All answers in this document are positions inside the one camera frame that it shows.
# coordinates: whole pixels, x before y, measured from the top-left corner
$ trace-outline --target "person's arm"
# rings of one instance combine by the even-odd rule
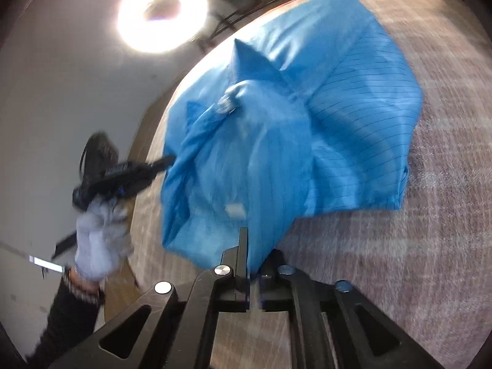
[[[99,284],[82,280],[71,268],[66,271],[48,315],[48,325],[33,355],[26,358],[31,369],[45,369],[57,358],[89,337],[104,294]]]
[[[30,369],[48,368],[93,333],[103,304],[99,282],[133,252],[126,217],[115,200],[96,198],[77,219],[75,267],[62,276],[46,330],[27,358]]]

